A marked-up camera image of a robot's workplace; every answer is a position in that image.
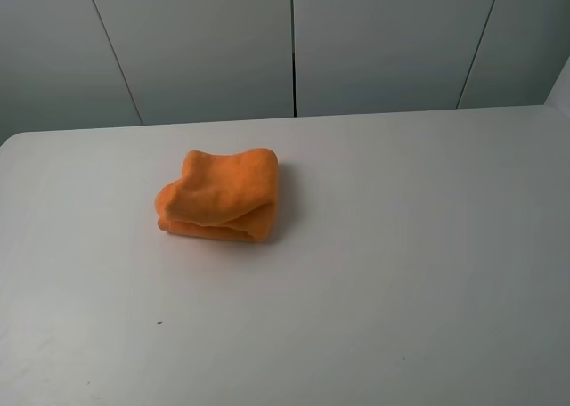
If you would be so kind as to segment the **orange terry towel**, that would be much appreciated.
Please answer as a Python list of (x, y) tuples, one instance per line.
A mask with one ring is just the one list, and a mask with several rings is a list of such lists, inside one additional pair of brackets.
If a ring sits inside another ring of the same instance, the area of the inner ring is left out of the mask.
[(262, 242), (275, 223), (278, 196), (279, 162), (273, 151), (192, 150), (181, 177), (155, 198), (158, 227), (174, 235)]

